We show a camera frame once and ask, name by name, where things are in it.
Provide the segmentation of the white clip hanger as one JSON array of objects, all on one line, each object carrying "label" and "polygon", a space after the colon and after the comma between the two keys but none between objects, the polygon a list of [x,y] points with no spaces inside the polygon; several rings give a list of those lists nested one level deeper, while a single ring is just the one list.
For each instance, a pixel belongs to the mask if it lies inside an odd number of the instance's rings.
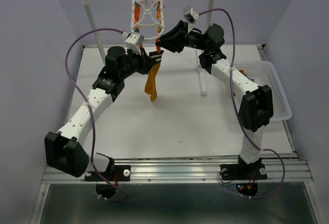
[{"label": "white clip hanger", "polygon": [[[134,24],[134,3],[141,7],[139,22]],[[155,41],[165,31],[163,0],[132,0],[131,32],[139,26],[144,41]]]}]

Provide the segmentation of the orange brown sock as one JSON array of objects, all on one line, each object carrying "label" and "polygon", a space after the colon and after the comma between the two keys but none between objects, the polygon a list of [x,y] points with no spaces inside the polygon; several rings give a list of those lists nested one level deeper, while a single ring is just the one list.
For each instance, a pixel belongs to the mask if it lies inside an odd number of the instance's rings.
[{"label": "orange brown sock", "polygon": [[146,81],[144,92],[150,96],[150,101],[153,103],[157,99],[157,90],[156,90],[156,76],[160,69],[160,65],[154,66],[148,73],[148,79]]}]

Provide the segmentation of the white plastic basket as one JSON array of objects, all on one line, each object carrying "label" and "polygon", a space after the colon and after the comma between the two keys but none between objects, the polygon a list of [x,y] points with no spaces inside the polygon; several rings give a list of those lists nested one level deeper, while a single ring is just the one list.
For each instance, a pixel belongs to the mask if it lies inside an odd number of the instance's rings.
[{"label": "white plastic basket", "polygon": [[246,61],[234,64],[238,70],[243,70],[246,77],[263,86],[268,85],[272,90],[273,117],[271,122],[289,120],[292,111],[280,82],[274,65],[268,61]]}]

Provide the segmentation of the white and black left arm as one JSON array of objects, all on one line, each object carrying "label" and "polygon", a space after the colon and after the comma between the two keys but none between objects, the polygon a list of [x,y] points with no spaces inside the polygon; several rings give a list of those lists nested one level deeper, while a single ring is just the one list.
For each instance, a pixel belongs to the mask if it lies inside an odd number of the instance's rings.
[{"label": "white and black left arm", "polygon": [[157,98],[156,75],[164,51],[157,49],[146,53],[144,48],[140,54],[121,46],[108,49],[105,66],[84,103],[76,113],[57,132],[49,132],[45,139],[47,164],[61,172],[80,177],[91,169],[90,155],[83,148],[89,132],[95,127],[101,114],[118,98],[124,89],[124,80],[134,73],[148,74],[144,91],[151,102]]}]

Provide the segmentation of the aluminium mounting rail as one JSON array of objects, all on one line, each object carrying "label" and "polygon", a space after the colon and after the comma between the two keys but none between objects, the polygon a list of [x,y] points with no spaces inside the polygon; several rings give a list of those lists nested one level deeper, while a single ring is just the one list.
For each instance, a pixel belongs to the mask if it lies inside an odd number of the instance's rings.
[{"label": "aluminium mounting rail", "polygon": [[[183,158],[183,159],[119,159],[115,162],[118,169],[129,167],[129,173],[120,173],[118,181],[124,184],[206,184],[218,183],[221,164],[233,164],[232,156],[215,158]],[[267,182],[280,182],[282,173],[284,181],[303,182],[310,199],[311,208],[317,223],[328,223],[322,206],[315,191],[314,179],[306,161],[298,160],[296,154],[288,155],[279,161],[271,155],[265,155],[263,161],[267,170]],[[76,178],[56,169],[46,166],[41,186],[31,218],[31,223],[40,223],[46,203],[48,191],[52,184],[95,184],[102,183],[101,179],[91,173],[85,173]]]}]

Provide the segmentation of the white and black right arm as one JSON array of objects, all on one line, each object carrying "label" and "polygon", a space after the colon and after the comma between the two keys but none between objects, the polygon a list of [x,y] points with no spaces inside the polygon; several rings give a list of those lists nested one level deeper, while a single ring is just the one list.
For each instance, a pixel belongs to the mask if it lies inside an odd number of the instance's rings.
[{"label": "white and black right arm", "polygon": [[234,67],[222,53],[224,30],[212,24],[202,33],[189,29],[183,21],[163,34],[156,45],[173,53],[180,53],[185,47],[202,51],[199,55],[201,67],[229,87],[233,109],[243,132],[242,149],[236,164],[222,164],[219,179],[234,180],[267,179],[261,158],[262,128],[273,116],[272,91],[268,85],[259,85]]}]

